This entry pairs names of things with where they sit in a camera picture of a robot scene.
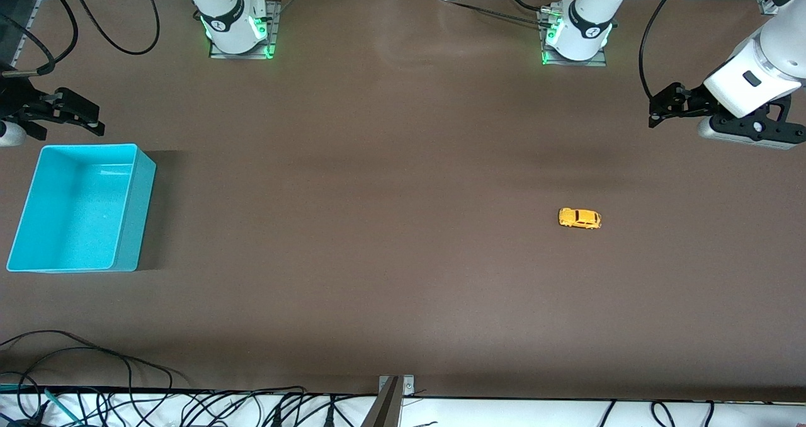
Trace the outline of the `yellow beetle toy car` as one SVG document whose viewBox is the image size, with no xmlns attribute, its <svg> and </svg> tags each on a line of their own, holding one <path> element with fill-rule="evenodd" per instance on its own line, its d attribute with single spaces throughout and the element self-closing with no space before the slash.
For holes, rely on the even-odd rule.
<svg viewBox="0 0 806 427">
<path fill-rule="evenodd" d="M 593 210 L 561 208 L 558 211 L 558 223 L 567 228 L 599 229 L 601 228 L 601 215 Z"/>
</svg>

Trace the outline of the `turquoise plastic bin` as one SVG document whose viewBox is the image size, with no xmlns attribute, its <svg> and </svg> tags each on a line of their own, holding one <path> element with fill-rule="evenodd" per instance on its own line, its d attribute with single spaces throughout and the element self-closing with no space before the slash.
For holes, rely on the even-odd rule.
<svg viewBox="0 0 806 427">
<path fill-rule="evenodd" d="M 134 144 L 44 146 L 6 268 L 40 274 L 136 270 L 156 169 Z"/>
</svg>

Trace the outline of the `white ledge board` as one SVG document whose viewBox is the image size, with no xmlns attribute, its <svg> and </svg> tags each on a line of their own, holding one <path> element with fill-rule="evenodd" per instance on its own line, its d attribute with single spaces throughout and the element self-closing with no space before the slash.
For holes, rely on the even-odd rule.
<svg viewBox="0 0 806 427">
<path fill-rule="evenodd" d="M 374 398 L 0 384 L 0 427 L 361 427 Z M 806 427 L 806 403 L 406 397 L 399 427 Z"/>
</svg>

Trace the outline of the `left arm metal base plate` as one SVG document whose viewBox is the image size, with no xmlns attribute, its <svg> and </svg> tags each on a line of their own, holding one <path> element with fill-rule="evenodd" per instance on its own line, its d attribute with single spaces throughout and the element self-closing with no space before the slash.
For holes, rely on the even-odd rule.
<svg viewBox="0 0 806 427">
<path fill-rule="evenodd" d="M 573 23 L 568 23 L 559 8 L 542 7 L 538 12 L 541 24 L 542 63 L 569 66 L 606 66 L 605 45 L 612 25 L 604 29 L 588 28 L 595 37 L 588 38 Z"/>
</svg>

